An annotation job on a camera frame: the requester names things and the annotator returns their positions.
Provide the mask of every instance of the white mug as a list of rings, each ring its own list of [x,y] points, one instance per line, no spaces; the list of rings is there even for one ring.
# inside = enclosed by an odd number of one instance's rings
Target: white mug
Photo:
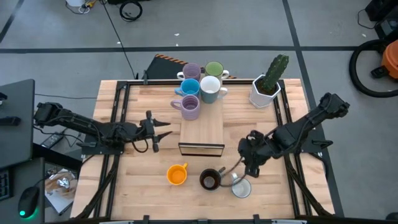
[[[240,177],[236,173],[232,173],[232,193],[238,198],[246,198],[251,193],[251,184],[248,180],[243,179],[240,181]]]
[[[228,89],[221,87],[221,82],[212,76],[202,78],[200,81],[200,96],[205,103],[214,103],[228,93]]]

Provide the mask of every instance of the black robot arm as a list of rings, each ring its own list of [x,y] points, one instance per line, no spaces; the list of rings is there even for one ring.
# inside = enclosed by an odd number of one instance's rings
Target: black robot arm
[[[251,131],[239,141],[238,152],[244,158],[245,173],[259,176],[259,166],[271,157],[278,159],[289,153],[299,153],[300,147],[313,128],[326,119],[341,118],[348,112],[349,104],[338,95],[326,93],[320,104],[293,123],[275,128],[266,135]]]
[[[59,103],[39,103],[34,115],[35,125],[44,126],[61,125],[66,128],[93,136],[96,142],[81,143],[80,146],[96,147],[97,144],[118,147],[127,142],[135,142],[144,139],[152,139],[154,152],[159,151],[158,143],[162,138],[171,132],[155,135],[154,127],[166,126],[170,123],[163,123],[153,119],[150,111],[146,112],[146,119],[140,121],[140,127],[132,123],[101,123],[82,115],[63,109]]]

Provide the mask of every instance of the white planter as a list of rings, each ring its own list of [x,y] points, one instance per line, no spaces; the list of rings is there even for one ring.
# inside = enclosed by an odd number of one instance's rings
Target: white planter
[[[277,85],[277,90],[272,96],[261,94],[258,92],[256,88],[256,82],[258,79],[264,77],[265,75],[260,75],[257,77],[252,83],[251,83],[251,92],[250,92],[250,103],[253,104],[256,108],[264,108],[268,106],[272,100],[274,100],[275,96],[278,95],[280,92],[280,86],[279,83],[276,83]]]

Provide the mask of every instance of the blue mug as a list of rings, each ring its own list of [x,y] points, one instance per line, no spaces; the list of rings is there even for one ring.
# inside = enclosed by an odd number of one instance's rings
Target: blue mug
[[[181,82],[180,88],[174,89],[175,94],[180,96],[195,95],[199,97],[200,84],[196,79],[188,78]]]

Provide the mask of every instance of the wooden table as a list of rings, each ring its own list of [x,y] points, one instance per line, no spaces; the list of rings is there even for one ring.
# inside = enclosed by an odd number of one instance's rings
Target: wooden table
[[[94,119],[102,122],[110,120],[117,80],[104,80],[99,88],[94,111]],[[293,121],[307,113],[308,108],[299,79],[285,80],[287,96]],[[253,214],[260,218],[293,218],[292,201],[287,183],[283,159],[270,159],[261,166],[259,178],[248,177],[252,185],[251,195],[237,198],[231,189],[220,188],[216,192],[206,192],[199,184],[200,173],[207,168],[231,167],[239,159],[238,142],[250,130],[268,133],[277,126],[274,107],[255,109],[249,103],[250,85],[224,85],[229,89],[224,98],[224,143],[222,157],[181,156],[178,149],[181,114],[170,106],[170,101],[178,99],[172,91],[177,86],[132,86],[129,96],[126,121],[137,123],[145,118],[145,111],[159,121],[171,125],[156,128],[157,133],[173,131],[160,143],[159,153],[149,149],[140,154],[127,144],[120,158],[116,191],[113,203],[112,220],[142,220],[150,215],[151,220],[181,219],[252,219]],[[324,206],[333,213],[333,206],[321,161],[301,154],[303,171],[308,188]],[[98,188],[103,156],[95,156],[80,172],[80,179],[72,208],[71,217],[78,215]],[[170,185],[166,179],[167,169],[174,164],[188,163],[188,178],[183,185]],[[243,173],[243,164],[236,172]],[[296,186],[301,213],[304,214],[302,195]],[[104,215],[105,192],[101,207]]]

